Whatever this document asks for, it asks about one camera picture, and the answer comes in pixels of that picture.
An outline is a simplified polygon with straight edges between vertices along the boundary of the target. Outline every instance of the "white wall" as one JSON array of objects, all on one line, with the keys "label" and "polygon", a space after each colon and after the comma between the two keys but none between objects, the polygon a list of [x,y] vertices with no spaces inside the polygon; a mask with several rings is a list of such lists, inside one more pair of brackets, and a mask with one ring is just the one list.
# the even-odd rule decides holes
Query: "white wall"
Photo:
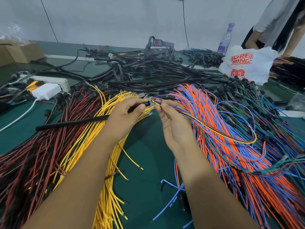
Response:
[{"label": "white wall", "polygon": [[[42,0],[59,42],[143,48],[149,36],[185,49],[179,0]],[[185,0],[189,46],[216,50],[227,24],[231,45],[241,45],[271,0]],[[40,0],[1,0],[0,34],[18,22],[30,40],[55,37]],[[305,57],[305,38],[294,55]]]},{"label": "white wall", "polygon": [[13,23],[29,40],[56,41],[40,0],[0,0],[0,35]]}]

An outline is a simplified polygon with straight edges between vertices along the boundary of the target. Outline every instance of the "bottle cap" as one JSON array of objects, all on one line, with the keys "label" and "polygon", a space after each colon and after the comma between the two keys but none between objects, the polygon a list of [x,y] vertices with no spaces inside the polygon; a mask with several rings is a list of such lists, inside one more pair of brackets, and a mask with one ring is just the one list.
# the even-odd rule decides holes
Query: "bottle cap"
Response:
[{"label": "bottle cap", "polygon": [[228,31],[232,31],[235,23],[229,23]]}]

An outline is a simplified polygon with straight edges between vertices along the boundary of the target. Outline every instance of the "white power adapter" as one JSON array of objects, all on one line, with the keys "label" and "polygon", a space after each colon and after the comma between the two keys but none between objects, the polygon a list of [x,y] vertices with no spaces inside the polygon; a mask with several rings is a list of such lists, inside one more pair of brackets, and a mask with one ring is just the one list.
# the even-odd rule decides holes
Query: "white power adapter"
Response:
[{"label": "white power adapter", "polygon": [[59,92],[61,92],[61,88],[58,84],[45,83],[33,90],[32,95],[39,100],[49,100]]}]

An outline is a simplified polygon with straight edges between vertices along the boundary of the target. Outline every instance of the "power strip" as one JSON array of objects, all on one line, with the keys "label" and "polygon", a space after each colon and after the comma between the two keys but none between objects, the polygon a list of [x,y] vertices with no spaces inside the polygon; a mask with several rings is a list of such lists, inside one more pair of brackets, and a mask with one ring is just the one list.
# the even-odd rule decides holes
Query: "power strip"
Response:
[{"label": "power strip", "polygon": [[71,90],[68,80],[64,78],[54,78],[54,77],[36,76],[36,75],[31,76],[29,78],[32,78],[33,80],[36,81],[44,81],[45,83],[58,84],[61,87],[62,91],[64,92],[68,92]]}]

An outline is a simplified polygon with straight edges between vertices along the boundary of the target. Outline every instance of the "person's left hand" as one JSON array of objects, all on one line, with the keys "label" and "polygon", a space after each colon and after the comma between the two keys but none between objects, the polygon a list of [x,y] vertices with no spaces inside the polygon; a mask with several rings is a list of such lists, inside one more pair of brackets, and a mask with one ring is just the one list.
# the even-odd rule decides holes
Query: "person's left hand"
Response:
[{"label": "person's left hand", "polygon": [[[117,144],[131,131],[138,121],[139,116],[146,108],[144,104],[146,102],[147,100],[141,98],[129,97],[116,104],[102,129],[103,135],[111,142]],[[127,113],[128,109],[135,104],[140,105],[133,112]]]}]

